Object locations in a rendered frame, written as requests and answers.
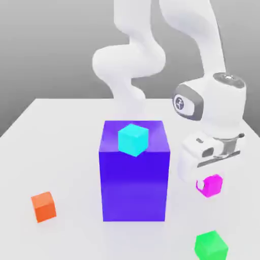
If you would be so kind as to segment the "small magenta cube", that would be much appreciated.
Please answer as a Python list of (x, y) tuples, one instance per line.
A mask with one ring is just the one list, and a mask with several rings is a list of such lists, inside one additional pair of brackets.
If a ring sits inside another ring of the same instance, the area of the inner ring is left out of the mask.
[(212, 176), (208, 176), (203, 181), (204, 181), (204, 184), (205, 184), (204, 189), (198, 189), (197, 183), (196, 183), (197, 190), (203, 196), (209, 198), (209, 197), (212, 197), (212, 196), (219, 194), (221, 192), (223, 178), (220, 175), (215, 174), (215, 175), (212, 175)]

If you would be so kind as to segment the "large purple box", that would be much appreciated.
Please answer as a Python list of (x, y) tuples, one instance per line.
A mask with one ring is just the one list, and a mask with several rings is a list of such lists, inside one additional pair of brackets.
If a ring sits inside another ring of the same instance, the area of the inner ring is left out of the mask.
[(99, 165), (104, 221), (164, 221), (170, 147), (162, 121), (133, 121), (149, 130), (148, 148), (137, 157), (118, 150), (118, 131), (130, 121), (106, 120)]

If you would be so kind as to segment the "small orange cube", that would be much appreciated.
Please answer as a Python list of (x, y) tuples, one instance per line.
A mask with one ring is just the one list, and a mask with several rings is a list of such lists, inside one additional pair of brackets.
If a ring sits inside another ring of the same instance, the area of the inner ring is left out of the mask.
[(51, 193), (44, 192), (31, 197), (38, 223), (56, 217), (56, 208)]

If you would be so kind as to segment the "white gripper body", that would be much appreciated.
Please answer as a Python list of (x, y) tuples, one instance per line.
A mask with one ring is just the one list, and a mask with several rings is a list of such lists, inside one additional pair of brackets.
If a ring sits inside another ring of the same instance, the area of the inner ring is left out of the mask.
[(178, 158), (177, 173), (181, 180), (193, 182), (204, 180), (214, 174), (220, 174), (225, 168), (225, 162), (231, 158), (240, 155), (241, 151), (222, 157), (212, 157), (210, 159), (198, 159), (188, 151), (182, 149)]

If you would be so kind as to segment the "small cyan cube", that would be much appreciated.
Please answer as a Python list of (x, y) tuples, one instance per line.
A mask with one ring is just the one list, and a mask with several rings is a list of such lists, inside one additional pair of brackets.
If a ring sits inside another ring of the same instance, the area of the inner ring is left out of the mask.
[(133, 157), (148, 148), (149, 129), (129, 124), (118, 131), (118, 150)]

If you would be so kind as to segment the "small green cube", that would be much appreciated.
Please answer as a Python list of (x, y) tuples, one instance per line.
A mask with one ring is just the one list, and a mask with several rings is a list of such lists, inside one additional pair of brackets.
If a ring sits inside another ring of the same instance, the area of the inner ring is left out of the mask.
[(228, 246), (217, 231), (196, 237), (194, 251), (199, 260), (226, 260), (228, 250)]

